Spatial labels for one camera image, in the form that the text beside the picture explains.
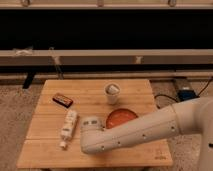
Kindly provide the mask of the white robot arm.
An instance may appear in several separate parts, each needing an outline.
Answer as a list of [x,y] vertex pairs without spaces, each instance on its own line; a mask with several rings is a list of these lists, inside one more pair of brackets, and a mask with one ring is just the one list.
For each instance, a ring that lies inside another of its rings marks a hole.
[[213,97],[175,103],[106,130],[98,117],[84,117],[80,146],[95,154],[187,134],[202,138],[197,171],[213,171]]

